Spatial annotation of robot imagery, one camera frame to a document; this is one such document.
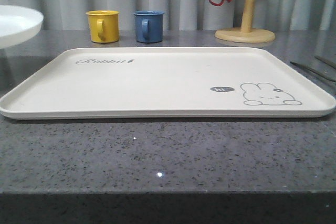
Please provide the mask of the yellow mug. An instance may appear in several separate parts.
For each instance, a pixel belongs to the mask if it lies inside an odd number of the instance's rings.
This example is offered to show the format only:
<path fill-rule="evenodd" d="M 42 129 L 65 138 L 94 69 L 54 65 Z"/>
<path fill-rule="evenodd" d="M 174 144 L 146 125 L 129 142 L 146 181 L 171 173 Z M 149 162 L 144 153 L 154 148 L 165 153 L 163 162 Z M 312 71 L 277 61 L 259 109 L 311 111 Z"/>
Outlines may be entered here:
<path fill-rule="evenodd" d="M 86 12 L 91 41 L 107 44 L 119 41 L 119 12 L 116 10 L 92 10 Z"/>

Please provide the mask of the wooden mug tree stand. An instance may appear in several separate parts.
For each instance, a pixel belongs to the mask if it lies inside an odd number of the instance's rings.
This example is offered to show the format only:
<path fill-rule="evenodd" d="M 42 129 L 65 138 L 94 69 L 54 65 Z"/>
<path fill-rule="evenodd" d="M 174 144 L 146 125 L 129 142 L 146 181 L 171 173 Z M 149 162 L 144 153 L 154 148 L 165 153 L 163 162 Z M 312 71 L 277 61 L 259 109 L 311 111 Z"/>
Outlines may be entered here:
<path fill-rule="evenodd" d="M 273 32 L 261 28 L 253 28 L 254 10 L 255 0 L 245 0 L 241 27 L 217 30 L 215 37 L 240 43 L 264 43 L 275 40 Z"/>

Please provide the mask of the cream rabbit print tray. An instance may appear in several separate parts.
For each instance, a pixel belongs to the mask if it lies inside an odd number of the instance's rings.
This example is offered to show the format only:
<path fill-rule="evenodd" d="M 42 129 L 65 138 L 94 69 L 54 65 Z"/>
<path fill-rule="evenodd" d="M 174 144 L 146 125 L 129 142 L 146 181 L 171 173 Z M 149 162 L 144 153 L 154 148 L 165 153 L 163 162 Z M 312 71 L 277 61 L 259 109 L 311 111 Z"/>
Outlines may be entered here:
<path fill-rule="evenodd" d="M 12 119 L 320 117 L 335 98 L 257 48 L 65 51 L 1 98 Z"/>

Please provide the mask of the silver fork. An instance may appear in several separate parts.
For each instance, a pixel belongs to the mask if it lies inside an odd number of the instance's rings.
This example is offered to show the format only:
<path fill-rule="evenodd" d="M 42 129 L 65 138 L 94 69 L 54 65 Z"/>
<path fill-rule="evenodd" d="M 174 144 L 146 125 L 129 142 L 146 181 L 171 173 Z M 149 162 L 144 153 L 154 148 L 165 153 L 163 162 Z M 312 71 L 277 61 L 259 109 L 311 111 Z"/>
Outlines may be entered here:
<path fill-rule="evenodd" d="M 296 67 L 299 67 L 300 69 L 308 70 L 308 71 L 310 71 L 310 72 L 312 72 L 314 74 L 317 74 L 318 76 L 320 76 L 320 77 L 322 77 L 322 78 L 324 78 L 324 79 L 326 79 L 328 81 L 331 81 L 331 82 L 334 82 L 334 83 L 336 82 L 335 79 L 332 79 L 332 78 L 328 77 L 327 75 L 325 75 L 324 73 L 322 73 L 322 72 L 320 72 L 320 71 L 318 71 L 316 69 L 313 69 L 313 68 L 311 68 L 309 66 L 306 66 L 306 65 L 294 62 L 294 61 L 291 61 L 290 63 L 292 65 L 296 66 Z"/>

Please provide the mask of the blue mug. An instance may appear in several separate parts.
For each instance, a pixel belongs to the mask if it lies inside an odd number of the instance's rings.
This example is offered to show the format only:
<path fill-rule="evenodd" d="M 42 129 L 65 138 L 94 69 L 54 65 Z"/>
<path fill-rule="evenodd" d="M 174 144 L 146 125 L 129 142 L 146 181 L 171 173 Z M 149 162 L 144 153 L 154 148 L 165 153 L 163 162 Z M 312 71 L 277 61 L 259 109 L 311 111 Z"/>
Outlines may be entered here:
<path fill-rule="evenodd" d="M 156 43 L 163 40 L 163 11 L 139 10 L 133 14 L 137 42 Z"/>

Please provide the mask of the white round plate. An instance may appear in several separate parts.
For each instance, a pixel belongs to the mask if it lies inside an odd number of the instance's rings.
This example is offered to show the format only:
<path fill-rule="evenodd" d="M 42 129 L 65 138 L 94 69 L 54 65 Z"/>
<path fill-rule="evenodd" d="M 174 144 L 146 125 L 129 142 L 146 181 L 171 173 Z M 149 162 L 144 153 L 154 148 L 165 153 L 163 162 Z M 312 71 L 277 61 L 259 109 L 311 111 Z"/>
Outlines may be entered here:
<path fill-rule="evenodd" d="M 1 5 L 1 49 L 21 44 L 41 30 L 41 12 L 22 6 Z"/>

